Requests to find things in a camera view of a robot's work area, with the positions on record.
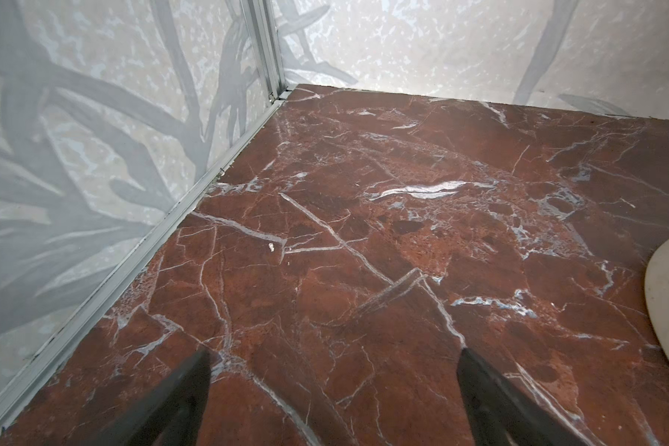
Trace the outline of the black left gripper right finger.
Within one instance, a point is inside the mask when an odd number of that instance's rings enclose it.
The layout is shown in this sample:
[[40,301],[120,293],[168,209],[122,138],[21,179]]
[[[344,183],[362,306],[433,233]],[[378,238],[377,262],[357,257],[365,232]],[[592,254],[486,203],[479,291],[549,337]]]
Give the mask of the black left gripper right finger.
[[466,416],[477,445],[582,445],[473,349],[456,369]]

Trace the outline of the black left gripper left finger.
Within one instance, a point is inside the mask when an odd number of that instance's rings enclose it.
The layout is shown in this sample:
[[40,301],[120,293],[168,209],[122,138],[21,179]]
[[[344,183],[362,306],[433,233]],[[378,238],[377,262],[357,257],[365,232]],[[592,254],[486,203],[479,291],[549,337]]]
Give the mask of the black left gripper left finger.
[[194,445],[210,386],[210,353],[197,351],[87,445]]

